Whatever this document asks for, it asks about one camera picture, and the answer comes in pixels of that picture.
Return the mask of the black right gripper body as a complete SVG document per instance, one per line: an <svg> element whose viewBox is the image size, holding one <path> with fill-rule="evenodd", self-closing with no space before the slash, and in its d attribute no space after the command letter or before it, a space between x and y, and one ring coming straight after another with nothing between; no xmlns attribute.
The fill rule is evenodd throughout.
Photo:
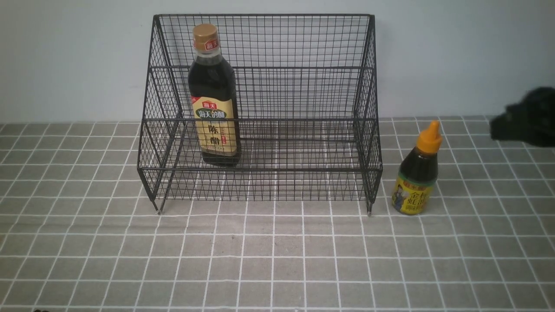
<svg viewBox="0 0 555 312"><path fill-rule="evenodd" d="M496 141L523 142L540 148L555 147L555 89L538 87L489 122Z"/></svg>

